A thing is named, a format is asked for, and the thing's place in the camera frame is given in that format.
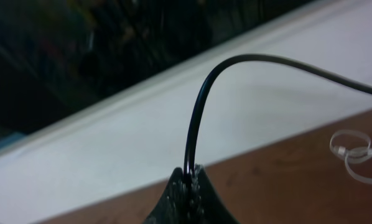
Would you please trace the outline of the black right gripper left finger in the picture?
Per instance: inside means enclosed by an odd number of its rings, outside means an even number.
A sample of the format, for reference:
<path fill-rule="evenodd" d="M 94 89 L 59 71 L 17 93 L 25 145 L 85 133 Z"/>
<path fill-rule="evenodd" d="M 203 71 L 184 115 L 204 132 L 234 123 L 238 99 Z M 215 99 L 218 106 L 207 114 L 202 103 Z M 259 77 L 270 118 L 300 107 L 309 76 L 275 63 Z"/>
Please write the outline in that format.
<path fill-rule="evenodd" d="M 142 224 L 187 223 L 187 190 L 183 183 L 182 169 L 177 167 L 171 174 L 158 203 Z"/>

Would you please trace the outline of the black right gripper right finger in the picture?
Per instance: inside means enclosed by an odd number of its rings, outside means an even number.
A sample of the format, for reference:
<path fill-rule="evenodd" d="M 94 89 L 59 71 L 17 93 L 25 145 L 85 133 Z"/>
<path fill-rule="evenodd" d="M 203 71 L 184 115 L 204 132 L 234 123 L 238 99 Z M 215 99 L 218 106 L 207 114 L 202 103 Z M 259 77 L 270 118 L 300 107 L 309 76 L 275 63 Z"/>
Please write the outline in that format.
<path fill-rule="evenodd" d="M 195 166 L 190 192 L 191 223 L 239 223 L 223 204 L 204 167 L 201 165 Z"/>

